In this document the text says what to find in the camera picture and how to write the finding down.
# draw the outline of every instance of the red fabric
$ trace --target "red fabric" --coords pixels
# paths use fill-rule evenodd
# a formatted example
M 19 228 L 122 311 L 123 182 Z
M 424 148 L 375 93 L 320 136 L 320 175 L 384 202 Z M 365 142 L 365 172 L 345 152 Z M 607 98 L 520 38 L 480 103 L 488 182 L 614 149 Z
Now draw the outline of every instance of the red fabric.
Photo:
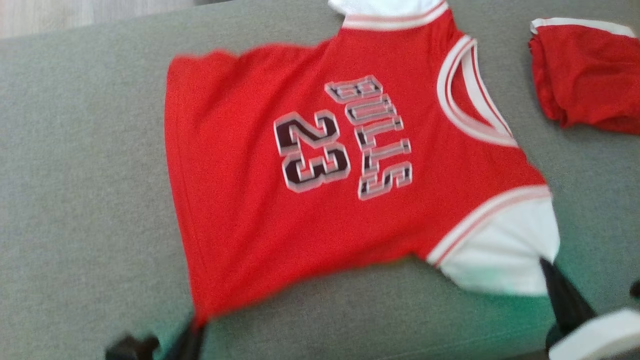
M 581 25 L 537 27 L 529 42 L 545 115 L 640 135 L 640 41 Z
M 481 142 L 447 120 L 435 85 L 447 53 L 462 36 L 447 10 L 419 28 L 343 28 L 317 47 L 272 44 L 240 56 L 215 51 L 172 61 L 166 149 L 198 321 L 312 276 L 409 254 L 425 259 L 485 200 L 545 183 L 518 147 Z M 370 75 L 404 124 L 376 134 L 375 149 L 403 139 L 411 146 L 410 152 L 380 160 L 373 173 L 382 177 L 385 169 L 410 164 L 412 180 L 360 199 L 363 154 L 346 106 L 372 98 L 356 94 L 360 97 L 340 103 L 326 87 Z M 453 83 L 457 101 L 472 108 L 461 91 L 460 72 Z M 373 91 L 370 84 L 360 90 Z M 336 142 L 350 161 L 344 178 L 302 192 L 287 187 L 287 155 L 278 151 L 275 127 L 293 111 L 319 132 L 314 114 L 335 115 Z M 325 157 L 321 143 L 297 139 L 307 167 Z M 339 168 L 337 158 L 326 162 Z

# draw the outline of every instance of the bulls jersey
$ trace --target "bulls jersey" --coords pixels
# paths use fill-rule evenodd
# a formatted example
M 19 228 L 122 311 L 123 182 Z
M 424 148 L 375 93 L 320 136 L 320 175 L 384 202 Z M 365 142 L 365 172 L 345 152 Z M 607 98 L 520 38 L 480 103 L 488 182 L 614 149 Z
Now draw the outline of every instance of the bulls jersey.
M 456 284 L 543 295 L 544 178 L 444 1 L 333 0 L 315 47 L 179 56 L 166 149 L 197 318 L 315 275 L 417 256 Z

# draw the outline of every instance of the gray upholstery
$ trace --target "gray upholstery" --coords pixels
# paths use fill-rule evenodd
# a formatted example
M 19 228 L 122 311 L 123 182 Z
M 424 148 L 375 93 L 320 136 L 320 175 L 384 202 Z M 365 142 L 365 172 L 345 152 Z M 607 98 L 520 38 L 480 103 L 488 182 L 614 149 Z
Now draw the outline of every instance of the gray upholstery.
M 528 21 L 629 2 L 451 0 L 486 86 L 554 193 L 558 263 L 599 312 L 640 276 L 640 138 L 545 120 Z M 0 42 L 0 358 L 101 359 L 125 330 L 167 345 L 191 310 L 163 140 L 176 53 L 314 44 L 325 0 L 235 0 Z M 467 293 L 416 259 L 304 282 L 214 323 L 204 359 L 500 359 L 543 346 L 547 299 Z

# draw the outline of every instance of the black object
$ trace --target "black object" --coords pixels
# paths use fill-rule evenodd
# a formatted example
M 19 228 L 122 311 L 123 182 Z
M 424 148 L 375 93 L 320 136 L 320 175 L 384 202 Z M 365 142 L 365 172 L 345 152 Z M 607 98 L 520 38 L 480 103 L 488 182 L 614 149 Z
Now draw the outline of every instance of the black object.
M 163 360 L 198 360 L 206 325 L 196 327 L 191 319 L 175 340 Z M 139 341 L 126 334 L 106 351 L 106 360 L 154 360 L 154 350 L 159 346 L 157 337 Z
M 545 348 L 548 352 L 558 341 L 596 317 L 596 313 L 555 265 L 540 258 L 540 266 L 545 274 L 549 299 L 556 316 L 556 324 L 547 334 Z
M 107 349 L 106 360 L 154 360 L 154 350 L 160 345 L 158 338 L 150 336 L 139 341 L 126 334 L 113 346 Z
M 200 358 L 200 350 L 202 349 L 202 340 L 206 324 L 196 327 L 193 321 L 190 321 L 180 336 L 175 340 L 163 360 L 198 360 Z
M 636 281 L 631 286 L 631 289 L 629 290 L 629 295 L 631 295 L 631 297 L 635 297 L 636 299 L 640 300 L 640 280 Z

